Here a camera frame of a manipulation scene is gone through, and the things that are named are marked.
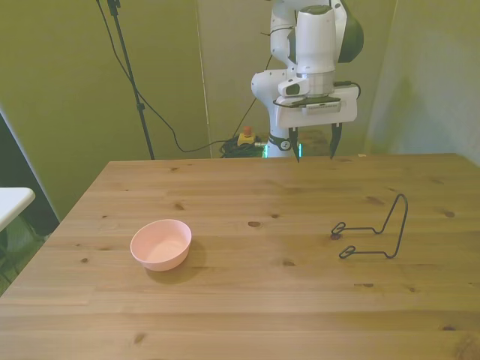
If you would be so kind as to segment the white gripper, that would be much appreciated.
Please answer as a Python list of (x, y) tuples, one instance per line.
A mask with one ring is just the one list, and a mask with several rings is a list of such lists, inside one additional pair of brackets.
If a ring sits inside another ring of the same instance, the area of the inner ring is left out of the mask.
[(278, 97), (273, 101), (274, 124), (289, 128), (289, 140), (297, 162), (300, 162), (298, 128), (331, 125), (329, 154), (332, 159), (341, 141), (342, 123), (357, 118), (358, 87), (335, 88), (323, 97)]

